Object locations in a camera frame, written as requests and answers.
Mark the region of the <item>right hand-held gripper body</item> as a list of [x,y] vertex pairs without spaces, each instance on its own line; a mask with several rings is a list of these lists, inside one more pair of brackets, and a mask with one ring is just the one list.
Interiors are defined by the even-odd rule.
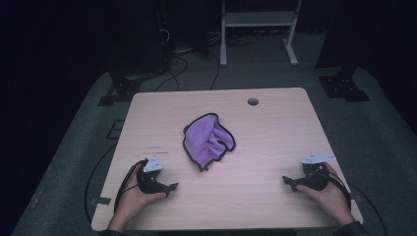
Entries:
[[310,152],[301,160],[303,178],[294,181],[295,186],[304,185],[313,190],[321,191],[328,185],[328,169],[326,162],[334,161],[336,157],[331,154]]

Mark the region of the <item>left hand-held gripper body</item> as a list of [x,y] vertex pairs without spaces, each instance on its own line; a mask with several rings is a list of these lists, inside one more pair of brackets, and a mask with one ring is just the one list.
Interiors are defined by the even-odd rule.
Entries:
[[137,173],[140,190],[145,194],[165,193],[170,191],[167,185],[159,183],[156,178],[163,169],[163,164],[156,157],[145,158],[140,161],[141,168]]

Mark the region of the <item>purple cloth with black trim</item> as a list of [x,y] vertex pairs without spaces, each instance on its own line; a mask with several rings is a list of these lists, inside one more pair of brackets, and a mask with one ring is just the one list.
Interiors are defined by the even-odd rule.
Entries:
[[236,147],[233,135],[220,124],[216,113],[195,119],[184,128],[183,134],[183,148],[201,172],[208,171],[211,163],[220,161]]

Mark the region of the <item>person's left hand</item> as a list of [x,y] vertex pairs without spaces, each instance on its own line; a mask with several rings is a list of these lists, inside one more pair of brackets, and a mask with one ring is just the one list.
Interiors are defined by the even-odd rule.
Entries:
[[164,193],[144,194],[138,187],[137,172],[141,168],[138,165],[127,183],[126,189],[120,198],[118,208],[116,209],[110,222],[124,222],[126,227],[129,222],[138,215],[146,206],[165,199]]

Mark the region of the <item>person's right hand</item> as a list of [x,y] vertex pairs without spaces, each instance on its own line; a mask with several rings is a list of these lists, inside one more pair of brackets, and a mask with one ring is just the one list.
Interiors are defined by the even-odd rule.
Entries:
[[297,185],[296,189],[316,201],[338,226],[355,222],[343,192],[333,183],[329,182],[321,191],[310,189],[304,185]]

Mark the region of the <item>grey tape strip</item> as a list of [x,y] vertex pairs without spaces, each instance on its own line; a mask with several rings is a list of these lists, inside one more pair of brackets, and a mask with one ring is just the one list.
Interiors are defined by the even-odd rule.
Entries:
[[89,204],[92,206],[97,206],[97,205],[106,205],[108,206],[111,202],[111,199],[109,198],[103,198],[103,197],[99,197],[99,198],[93,198],[89,201]]

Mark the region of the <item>black stand base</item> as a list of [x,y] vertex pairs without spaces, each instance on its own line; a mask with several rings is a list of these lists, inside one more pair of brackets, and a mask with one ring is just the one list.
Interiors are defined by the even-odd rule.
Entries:
[[98,102],[98,106],[111,106],[115,102],[127,102],[140,91],[142,83],[160,77],[163,70],[131,72],[110,72],[111,85]]
[[369,101],[369,96],[353,81],[355,64],[343,65],[335,75],[319,76],[328,98],[344,98],[348,102]]

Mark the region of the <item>white metal stand frame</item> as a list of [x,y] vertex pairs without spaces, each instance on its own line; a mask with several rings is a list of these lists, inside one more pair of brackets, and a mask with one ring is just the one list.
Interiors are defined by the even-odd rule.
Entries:
[[227,65],[226,30],[229,28],[289,27],[289,33],[283,39],[283,45],[291,66],[299,64],[292,47],[300,9],[303,0],[296,0],[293,11],[282,12],[227,12],[226,2],[222,0],[219,65]]

